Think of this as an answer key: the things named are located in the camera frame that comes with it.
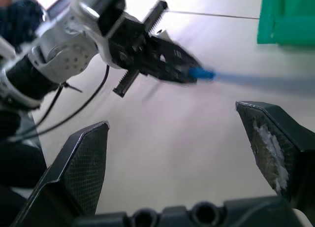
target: green object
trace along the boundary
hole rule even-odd
[[[315,45],[315,0],[262,0],[257,43]]]

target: white floor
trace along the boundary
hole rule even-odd
[[[166,28],[173,40],[204,65],[268,76],[315,74],[312,49],[258,46],[258,20],[200,15],[258,18],[261,0],[167,1],[171,11],[194,14],[167,13],[159,29]],[[127,0],[128,11],[143,18],[155,2]],[[71,83],[84,93],[63,93],[43,128],[81,105],[100,83],[105,67],[96,56],[84,73],[72,78]],[[277,104],[297,122],[315,130],[315,97],[219,83],[182,87],[140,76],[121,99],[112,89],[123,73],[112,69],[105,88],[85,111],[40,139],[51,164],[70,134],[102,120],[109,122],[98,213],[124,210],[132,214],[141,207],[160,211],[179,204],[192,207],[200,200],[222,205],[232,198],[274,195],[255,164],[235,110],[237,100]],[[35,112],[35,119],[43,111],[45,106]]]

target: screw hole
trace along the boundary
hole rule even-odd
[[[153,227],[157,222],[157,215],[151,210],[140,210],[133,215],[134,227]]]
[[[220,221],[218,209],[208,202],[197,204],[191,214],[194,221],[201,226],[216,226]]]

